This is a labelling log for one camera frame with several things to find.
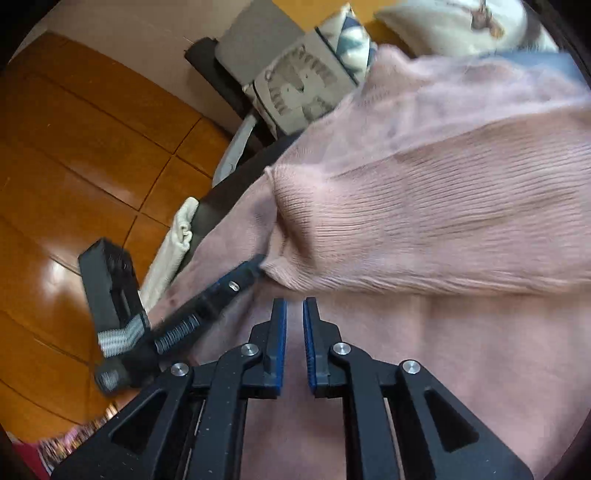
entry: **white pillow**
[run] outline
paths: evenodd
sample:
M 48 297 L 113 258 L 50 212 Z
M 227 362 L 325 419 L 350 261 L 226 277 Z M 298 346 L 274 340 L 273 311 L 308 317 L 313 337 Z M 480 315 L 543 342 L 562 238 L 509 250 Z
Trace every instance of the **white pillow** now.
M 406 0 L 379 10 L 375 17 L 417 56 L 558 51 L 535 13 L 521 0 Z

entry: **printed pillow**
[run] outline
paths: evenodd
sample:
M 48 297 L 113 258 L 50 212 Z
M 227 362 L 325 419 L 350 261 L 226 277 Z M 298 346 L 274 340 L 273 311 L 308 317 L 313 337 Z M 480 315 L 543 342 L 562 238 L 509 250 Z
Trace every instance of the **printed pillow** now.
M 521 0 L 406 0 L 379 10 L 375 18 L 416 56 L 558 51 L 535 12 Z
M 285 49 L 244 92 L 278 138 L 332 111 L 365 78 L 376 45 L 351 6 Z

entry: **pink sweater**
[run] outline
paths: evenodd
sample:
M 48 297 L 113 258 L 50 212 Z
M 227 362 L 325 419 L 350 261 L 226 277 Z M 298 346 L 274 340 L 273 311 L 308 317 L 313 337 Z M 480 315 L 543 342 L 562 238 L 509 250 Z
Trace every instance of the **pink sweater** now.
M 249 403 L 243 479 L 345 477 L 340 404 L 307 389 L 304 293 L 345 341 L 423 363 L 543 478 L 591 408 L 590 160 L 583 86 L 380 49 L 366 83 L 249 188 L 150 312 L 157 323 L 268 254 L 272 280 L 194 350 L 217 359 L 274 296 L 290 300 L 284 391 Z

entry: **cushion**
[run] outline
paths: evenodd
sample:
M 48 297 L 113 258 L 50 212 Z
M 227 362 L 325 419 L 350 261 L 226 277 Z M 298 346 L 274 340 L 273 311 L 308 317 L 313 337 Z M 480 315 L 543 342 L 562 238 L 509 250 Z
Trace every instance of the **cushion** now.
M 219 39 L 216 59 L 240 86 L 247 85 L 303 34 L 271 0 L 254 0 Z
M 375 18 L 417 55 L 468 56 L 496 51 L 558 51 L 521 0 L 405 0 Z
M 346 4 L 244 87 L 276 138 L 332 111 L 365 78 L 376 50 Z

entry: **black clamp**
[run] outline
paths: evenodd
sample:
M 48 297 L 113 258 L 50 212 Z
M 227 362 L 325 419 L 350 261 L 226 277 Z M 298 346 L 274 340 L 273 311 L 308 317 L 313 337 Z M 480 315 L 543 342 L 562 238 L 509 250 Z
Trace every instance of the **black clamp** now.
M 222 310 L 262 274 L 256 255 L 181 305 L 151 330 L 129 253 L 100 239 L 79 257 L 80 273 L 105 360 L 95 381 L 106 395 L 148 385 L 161 365 L 179 358 L 217 321 Z
M 533 479 L 424 366 L 380 362 L 344 343 L 314 298 L 304 302 L 304 335 L 313 394 L 343 399 L 348 480 L 400 478 L 390 417 L 407 480 Z
M 199 367 L 175 363 L 54 470 L 52 480 L 239 478 L 249 398 L 281 393 L 285 301 L 248 343 Z

